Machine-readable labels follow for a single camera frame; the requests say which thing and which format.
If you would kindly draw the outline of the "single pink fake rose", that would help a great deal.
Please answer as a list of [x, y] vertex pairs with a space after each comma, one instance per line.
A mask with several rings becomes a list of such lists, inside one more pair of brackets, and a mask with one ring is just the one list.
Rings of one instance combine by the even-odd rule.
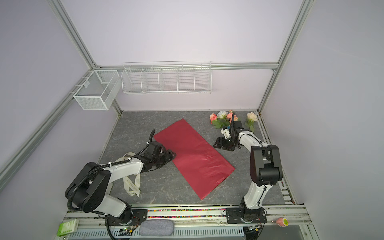
[[211, 124], [216, 128], [216, 129], [221, 129], [222, 128], [222, 124], [220, 122], [220, 119], [218, 118], [218, 116], [215, 114], [215, 113], [212, 113], [210, 115], [210, 121], [211, 121]]

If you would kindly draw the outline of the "cream fake rose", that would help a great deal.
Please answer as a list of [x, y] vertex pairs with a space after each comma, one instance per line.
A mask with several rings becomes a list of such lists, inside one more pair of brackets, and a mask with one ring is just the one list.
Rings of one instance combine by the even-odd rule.
[[254, 112], [247, 113], [246, 127], [251, 131], [255, 131], [255, 122], [258, 121], [258, 117]]

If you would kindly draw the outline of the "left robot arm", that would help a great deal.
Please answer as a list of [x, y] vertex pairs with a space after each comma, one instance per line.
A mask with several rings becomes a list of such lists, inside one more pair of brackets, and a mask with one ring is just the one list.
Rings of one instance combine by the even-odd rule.
[[108, 186], [124, 177], [160, 169], [175, 158], [172, 150], [154, 141], [142, 152], [125, 155], [113, 163], [87, 163], [65, 192], [67, 208], [71, 212], [103, 214], [118, 225], [128, 225], [135, 217], [131, 205], [110, 196]]

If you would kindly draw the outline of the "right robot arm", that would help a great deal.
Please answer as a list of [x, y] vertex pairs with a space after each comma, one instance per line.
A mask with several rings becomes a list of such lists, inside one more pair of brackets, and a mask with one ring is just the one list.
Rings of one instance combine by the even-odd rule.
[[279, 148], [264, 143], [253, 132], [243, 128], [240, 121], [233, 120], [228, 129], [222, 129], [222, 134], [213, 147], [231, 152], [245, 147], [250, 152], [249, 173], [252, 180], [240, 205], [225, 209], [227, 223], [262, 225], [267, 222], [263, 200], [268, 191], [283, 178]]

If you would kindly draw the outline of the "double pink fake rose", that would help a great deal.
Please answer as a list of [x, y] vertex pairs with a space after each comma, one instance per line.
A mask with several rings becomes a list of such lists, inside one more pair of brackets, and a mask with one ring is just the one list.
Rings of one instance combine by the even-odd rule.
[[229, 111], [229, 113], [226, 116], [227, 120], [231, 123], [232, 121], [238, 121], [239, 118], [233, 111]]

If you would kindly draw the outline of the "red wrapping paper sheet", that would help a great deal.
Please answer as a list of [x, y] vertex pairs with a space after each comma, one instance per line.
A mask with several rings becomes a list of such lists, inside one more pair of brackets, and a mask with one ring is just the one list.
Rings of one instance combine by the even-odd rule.
[[201, 200], [235, 170], [184, 119], [155, 134], [155, 140], [176, 154], [173, 163]]

